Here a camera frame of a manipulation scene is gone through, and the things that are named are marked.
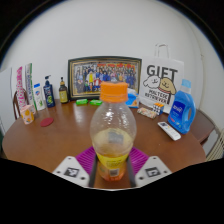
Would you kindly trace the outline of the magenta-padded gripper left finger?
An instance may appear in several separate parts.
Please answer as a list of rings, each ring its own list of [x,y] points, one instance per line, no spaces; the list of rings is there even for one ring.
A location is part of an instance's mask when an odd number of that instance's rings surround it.
[[[93,187],[96,165],[97,156],[94,148],[90,147],[76,157],[67,156],[53,174],[82,187]]]

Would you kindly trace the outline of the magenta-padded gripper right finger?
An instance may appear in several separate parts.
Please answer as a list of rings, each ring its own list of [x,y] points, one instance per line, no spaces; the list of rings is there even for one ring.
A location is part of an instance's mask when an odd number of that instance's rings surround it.
[[[148,156],[137,148],[129,153],[127,170],[132,187],[142,187],[171,174],[158,156]]]

